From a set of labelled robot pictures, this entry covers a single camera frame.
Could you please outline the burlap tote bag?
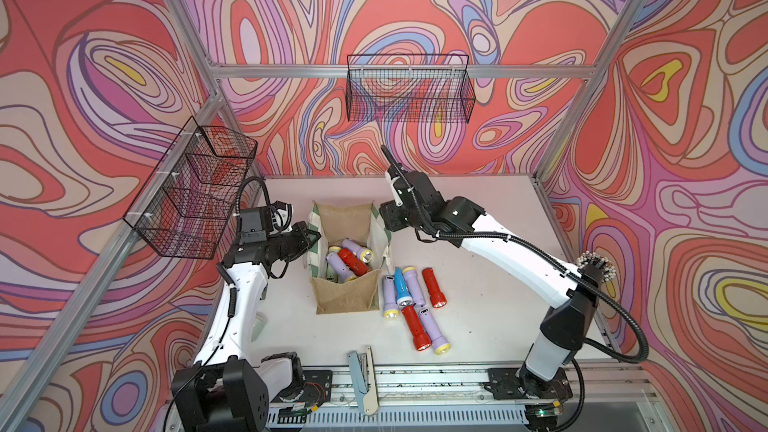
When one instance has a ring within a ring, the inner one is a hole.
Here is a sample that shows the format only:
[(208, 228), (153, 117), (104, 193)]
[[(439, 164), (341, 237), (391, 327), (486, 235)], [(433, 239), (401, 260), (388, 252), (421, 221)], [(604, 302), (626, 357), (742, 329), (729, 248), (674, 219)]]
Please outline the burlap tote bag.
[(375, 205), (315, 202), (308, 225), (320, 234), (306, 255), (316, 313), (377, 310), (383, 277), (394, 272), (394, 264), (391, 233)]

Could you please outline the red flashlight top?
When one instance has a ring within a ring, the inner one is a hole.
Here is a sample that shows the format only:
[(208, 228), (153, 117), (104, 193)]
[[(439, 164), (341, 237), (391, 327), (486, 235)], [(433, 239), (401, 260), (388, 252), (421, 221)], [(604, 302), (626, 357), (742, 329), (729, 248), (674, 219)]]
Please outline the red flashlight top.
[(351, 250), (341, 248), (337, 254), (343, 263), (357, 276), (361, 277), (369, 272), (369, 267), (358, 258)]

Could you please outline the red flashlight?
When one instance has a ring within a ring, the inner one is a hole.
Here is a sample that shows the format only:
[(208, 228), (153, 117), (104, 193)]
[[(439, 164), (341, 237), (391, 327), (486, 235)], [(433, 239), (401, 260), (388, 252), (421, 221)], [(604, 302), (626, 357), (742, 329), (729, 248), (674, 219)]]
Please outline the red flashlight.
[(431, 339), (424, 329), (414, 306), (405, 306), (401, 313), (411, 333), (414, 348), (419, 352), (429, 349), (432, 345)]
[(337, 254), (343, 263), (357, 276), (361, 277), (369, 272), (369, 267), (358, 258), (351, 250), (341, 248)]
[(422, 270), (422, 277), (426, 285), (430, 303), (434, 308), (442, 308), (447, 304), (447, 299), (439, 285), (434, 269), (431, 267)]

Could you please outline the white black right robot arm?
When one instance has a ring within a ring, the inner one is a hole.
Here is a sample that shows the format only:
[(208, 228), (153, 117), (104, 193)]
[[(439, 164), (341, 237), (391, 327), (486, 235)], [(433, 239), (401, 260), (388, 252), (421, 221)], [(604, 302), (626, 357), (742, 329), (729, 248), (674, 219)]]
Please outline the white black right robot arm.
[[(389, 164), (386, 177), (393, 195), (380, 207), (388, 230), (412, 228), (422, 243), (448, 242), (478, 255), (548, 304), (539, 333), (516, 373), (514, 396), (551, 398), (564, 365), (574, 363), (576, 353), (585, 345), (623, 363), (647, 360), (650, 347), (640, 323), (600, 288), (616, 273), (607, 259), (585, 252), (574, 263), (560, 260), (508, 230), (470, 199), (444, 199), (426, 174), (406, 170), (387, 146), (381, 151)], [(588, 338), (600, 303), (613, 309), (634, 333), (638, 345), (635, 354), (616, 352)]]

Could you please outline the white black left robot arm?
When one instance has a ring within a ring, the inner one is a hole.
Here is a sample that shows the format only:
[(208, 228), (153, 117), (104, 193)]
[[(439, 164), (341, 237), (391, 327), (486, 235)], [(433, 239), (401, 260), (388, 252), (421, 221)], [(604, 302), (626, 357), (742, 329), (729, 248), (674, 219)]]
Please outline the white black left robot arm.
[(264, 431), (270, 404), (302, 398), (306, 379), (295, 352), (247, 358), (271, 266), (289, 265), (321, 234), (300, 221), (273, 236), (240, 232), (217, 270), (224, 290), (209, 334), (193, 364), (177, 371), (172, 406), (184, 431)]

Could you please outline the blue flashlight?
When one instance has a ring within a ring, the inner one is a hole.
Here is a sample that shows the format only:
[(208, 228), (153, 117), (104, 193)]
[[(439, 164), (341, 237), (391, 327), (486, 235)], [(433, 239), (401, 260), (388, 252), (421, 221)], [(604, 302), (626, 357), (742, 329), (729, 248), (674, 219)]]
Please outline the blue flashlight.
[(401, 308), (412, 305), (414, 303), (413, 297), (409, 292), (409, 289), (401, 268), (399, 267), (395, 268), (393, 280), (394, 280), (397, 305)]

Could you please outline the red flashlight bottom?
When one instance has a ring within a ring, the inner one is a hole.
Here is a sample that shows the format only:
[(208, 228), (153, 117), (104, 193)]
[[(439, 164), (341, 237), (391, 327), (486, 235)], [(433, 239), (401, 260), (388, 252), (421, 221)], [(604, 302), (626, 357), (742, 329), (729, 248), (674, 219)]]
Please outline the red flashlight bottom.
[(429, 349), (432, 345), (431, 339), (424, 329), (414, 306), (405, 306), (401, 313), (411, 333), (414, 348), (419, 352)]

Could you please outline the long purple flashlight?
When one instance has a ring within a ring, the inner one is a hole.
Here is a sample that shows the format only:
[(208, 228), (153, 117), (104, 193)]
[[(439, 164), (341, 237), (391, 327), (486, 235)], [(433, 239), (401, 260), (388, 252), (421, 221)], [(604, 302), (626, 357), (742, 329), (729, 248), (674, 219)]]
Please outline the long purple flashlight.
[(431, 349), (436, 355), (444, 355), (451, 349), (451, 344), (439, 328), (431, 310), (427, 306), (425, 296), (421, 290), (421, 285), (417, 277), (416, 269), (408, 266), (402, 270), (409, 292), (413, 297), (412, 304), (418, 313), (421, 323), (429, 335), (432, 345)]

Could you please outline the blue beige stapler tool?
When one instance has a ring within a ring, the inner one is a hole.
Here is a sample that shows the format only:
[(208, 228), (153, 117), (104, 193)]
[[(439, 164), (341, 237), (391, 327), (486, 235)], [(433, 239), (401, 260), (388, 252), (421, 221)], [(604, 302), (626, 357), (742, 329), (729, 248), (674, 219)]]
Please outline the blue beige stapler tool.
[(358, 409), (366, 416), (376, 415), (379, 401), (372, 347), (349, 352), (347, 362)]

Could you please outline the metal cup of pencils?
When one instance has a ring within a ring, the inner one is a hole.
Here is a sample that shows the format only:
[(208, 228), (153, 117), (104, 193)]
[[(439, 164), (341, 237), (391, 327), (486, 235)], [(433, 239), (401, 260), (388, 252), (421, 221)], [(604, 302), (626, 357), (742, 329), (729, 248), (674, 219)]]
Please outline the metal cup of pencils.
[(598, 284), (610, 282), (617, 276), (615, 265), (596, 252), (583, 252), (577, 258), (576, 266), (582, 274), (591, 277)]

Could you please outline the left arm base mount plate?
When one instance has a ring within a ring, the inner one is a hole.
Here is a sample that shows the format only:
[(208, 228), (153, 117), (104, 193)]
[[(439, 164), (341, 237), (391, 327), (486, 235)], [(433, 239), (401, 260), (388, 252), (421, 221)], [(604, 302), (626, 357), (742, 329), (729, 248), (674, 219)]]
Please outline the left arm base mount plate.
[(305, 370), (304, 386), (296, 398), (306, 407), (320, 406), (332, 398), (333, 372), (330, 369)]

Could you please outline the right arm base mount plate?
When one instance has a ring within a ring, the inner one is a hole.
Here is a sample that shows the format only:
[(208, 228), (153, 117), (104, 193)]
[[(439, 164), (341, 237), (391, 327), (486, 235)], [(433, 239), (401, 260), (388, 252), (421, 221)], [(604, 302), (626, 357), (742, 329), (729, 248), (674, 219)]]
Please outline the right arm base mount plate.
[(489, 368), (483, 383), (495, 400), (533, 400), (565, 402), (573, 397), (565, 370), (559, 368), (550, 380), (543, 380), (525, 367)]

